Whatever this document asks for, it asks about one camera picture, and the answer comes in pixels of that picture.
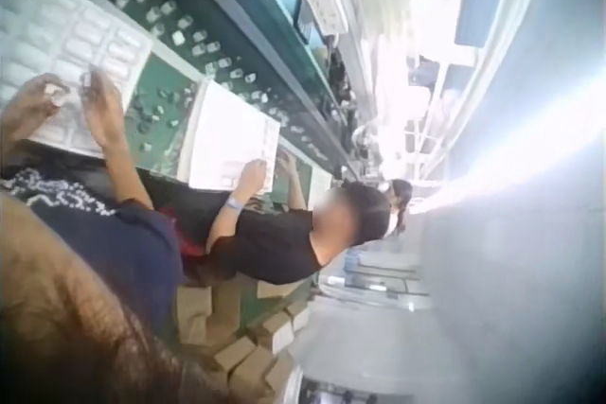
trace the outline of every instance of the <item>hand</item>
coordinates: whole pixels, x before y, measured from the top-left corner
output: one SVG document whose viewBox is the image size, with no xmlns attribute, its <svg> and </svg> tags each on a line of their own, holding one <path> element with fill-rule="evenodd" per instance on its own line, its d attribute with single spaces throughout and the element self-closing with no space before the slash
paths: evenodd
<svg viewBox="0 0 606 404">
<path fill-rule="evenodd" d="M 235 196 L 245 199 L 243 203 L 248 202 L 253 196 L 260 192 L 265 185 L 267 175 L 267 163 L 263 160 L 254 160 L 247 163 L 242 170 L 238 186 L 234 191 Z"/>
<path fill-rule="evenodd" d="M 54 94 L 47 93 L 48 85 L 54 85 L 58 91 Z M 8 143 L 28 139 L 59 111 L 60 108 L 53 104 L 51 97 L 61 91 L 68 93 L 69 87 L 56 75 L 44 74 L 26 82 L 2 113 L 2 138 Z"/>
<path fill-rule="evenodd" d="M 284 149 L 279 149 L 277 151 L 276 164 L 278 171 L 283 173 L 286 177 L 291 178 L 297 175 L 296 160 L 288 151 Z"/>
<path fill-rule="evenodd" d="M 90 87 L 82 87 L 82 109 L 91 134 L 104 151 L 128 147 L 120 92 L 97 68 L 90 73 Z"/>
</svg>

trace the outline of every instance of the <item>cardboard box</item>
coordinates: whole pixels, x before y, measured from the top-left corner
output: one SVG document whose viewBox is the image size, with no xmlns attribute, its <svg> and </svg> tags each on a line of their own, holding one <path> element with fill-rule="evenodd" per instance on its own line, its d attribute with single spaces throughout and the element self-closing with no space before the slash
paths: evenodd
<svg viewBox="0 0 606 404">
<path fill-rule="evenodd" d="M 213 356 L 213 360 L 228 375 L 255 350 L 255 347 L 249 338 L 243 337 L 217 352 Z"/>
<path fill-rule="evenodd" d="M 310 321 L 310 309 L 304 300 L 289 305 L 285 312 L 291 317 L 294 332 L 299 331 Z"/>
<path fill-rule="evenodd" d="M 183 345 L 184 358 L 191 358 L 198 363 L 208 376 L 212 385 L 219 390 L 228 390 L 230 373 L 248 357 L 255 344 L 249 338 L 232 340 L 218 351 L 207 346 Z"/>
<path fill-rule="evenodd" d="M 268 394 L 264 381 L 265 374 L 274 362 L 274 355 L 258 346 L 240 366 L 232 373 L 229 379 L 229 388 L 242 399 L 259 399 Z"/>
<path fill-rule="evenodd" d="M 288 353 L 281 354 L 269 369 L 265 375 L 265 383 L 271 390 L 273 397 L 282 394 L 293 369 L 293 358 Z"/>
<path fill-rule="evenodd" d="M 241 280 L 237 276 L 212 288 L 213 312 L 206 321 L 206 345 L 223 344 L 240 329 Z"/>
<path fill-rule="evenodd" d="M 204 345 L 206 317 L 211 313 L 212 301 L 209 289 L 179 287 L 177 289 L 177 323 L 181 343 Z"/>
<path fill-rule="evenodd" d="M 277 354 L 294 340 L 293 324 L 288 314 L 280 311 L 252 328 L 257 344 Z"/>
<path fill-rule="evenodd" d="M 306 280 L 297 281 L 291 284 L 271 284 L 266 281 L 257 283 L 257 298 L 284 298 L 298 289 Z"/>
</svg>

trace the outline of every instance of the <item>person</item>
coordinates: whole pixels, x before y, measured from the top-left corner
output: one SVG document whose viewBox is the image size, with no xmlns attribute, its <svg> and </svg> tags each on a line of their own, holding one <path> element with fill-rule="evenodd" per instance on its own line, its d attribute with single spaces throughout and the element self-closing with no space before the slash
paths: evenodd
<svg viewBox="0 0 606 404">
<path fill-rule="evenodd" d="M 0 401 L 240 402 L 154 337 L 24 203 L 0 194 L 0 219 Z"/>
<path fill-rule="evenodd" d="M 135 170 L 119 91 L 99 70 L 93 69 L 90 76 L 90 86 L 82 90 L 82 107 L 115 198 L 104 201 L 83 184 L 66 179 L 52 162 L 6 175 L 0 189 L 28 205 L 125 307 L 153 333 L 161 334 L 167 330 L 183 281 L 178 240 L 170 220 L 153 211 Z M 28 81 L 2 113 L 4 158 L 59 112 L 53 96 L 46 95 L 48 87 L 68 91 L 57 76 L 41 75 Z"/>
<path fill-rule="evenodd" d="M 395 234 L 402 233 L 406 229 L 404 215 L 406 207 L 413 197 L 413 186 L 405 180 L 394 179 L 389 182 L 386 196 L 391 204 L 393 220 L 390 222 L 388 232 Z"/>
<path fill-rule="evenodd" d="M 278 165 L 290 185 L 285 213 L 245 208 L 263 187 L 267 169 L 262 161 L 244 167 L 231 194 L 172 196 L 168 208 L 177 230 L 186 241 L 205 246 L 204 255 L 186 259 L 188 274 L 198 284 L 212 285 L 236 272 L 277 285 L 297 282 L 320 271 L 348 247 L 385 234 L 390 206 L 379 190 L 344 184 L 309 211 L 294 158 L 282 153 Z"/>
</svg>

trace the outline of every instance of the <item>red fabric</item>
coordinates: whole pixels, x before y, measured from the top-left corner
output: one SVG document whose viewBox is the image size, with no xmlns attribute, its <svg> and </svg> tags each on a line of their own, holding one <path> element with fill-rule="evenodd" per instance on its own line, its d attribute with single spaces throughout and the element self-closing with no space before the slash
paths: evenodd
<svg viewBox="0 0 606 404">
<path fill-rule="evenodd" d="M 174 212 L 172 210 L 169 208 L 161 208 L 158 211 L 172 220 L 172 225 L 174 226 L 174 230 L 179 238 L 179 250 L 181 255 L 186 257 L 200 257 L 205 255 L 204 245 L 196 245 L 194 242 L 186 238 L 183 232 L 181 232 L 177 224 L 177 219 L 174 217 Z"/>
</svg>

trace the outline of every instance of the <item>woman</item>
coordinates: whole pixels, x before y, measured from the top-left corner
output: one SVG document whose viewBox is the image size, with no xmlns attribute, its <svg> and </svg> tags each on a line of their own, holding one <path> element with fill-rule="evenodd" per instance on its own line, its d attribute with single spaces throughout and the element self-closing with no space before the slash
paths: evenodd
<svg viewBox="0 0 606 404">
<path fill-rule="evenodd" d="M 392 180 L 386 192 L 387 199 L 391 204 L 391 221 L 388 233 L 400 234 L 406 229 L 404 215 L 406 207 L 413 197 L 413 186 L 405 180 Z"/>
<path fill-rule="evenodd" d="M 60 108 L 47 87 L 67 87 L 53 75 L 27 82 L 0 117 L 6 156 Z M 120 93 L 102 73 L 91 73 L 82 93 L 90 132 L 99 144 L 116 198 L 105 202 L 82 184 L 65 180 L 57 167 L 25 168 L 0 187 L 31 210 L 75 251 L 145 325 L 165 328 L 183 279 L 178 243 L 170 221 L 154 212 L 134 168 Z"/>
<path fill-rule="evenodd" d="M 55 76 L 35 78 L 3 112 L 3 152 L 57 113 L 48 84 L 67 90 Z M 94 72 L 86 95 L 116 204 L 44 171 L 4 182 L 30 207 L 0 194 L 0 400 L 236 402 L 147 329 L 169 311 L 180 277 L 176 241 L 134 172 L 117 90 Z"/>
<path fill-rule="evenodd" d="M 205 246 L 205 255 L 186 263 L 198 283 L 208 286 L 236 272 L 273 284 L 293 283 L 320 271 L 350 246 L 385 234 L 389 202 L 377 189 L 345 184 L 308 211 L 294 159 L 283 155 L 278 163 L 290 183 L 286 213 L 245 208 L 263 187 L 261 161 L 246 165 L 231 194 L 179 194 L 175 188 L 169 209 L 177 230 L 185 242 Z"/>
</svg>

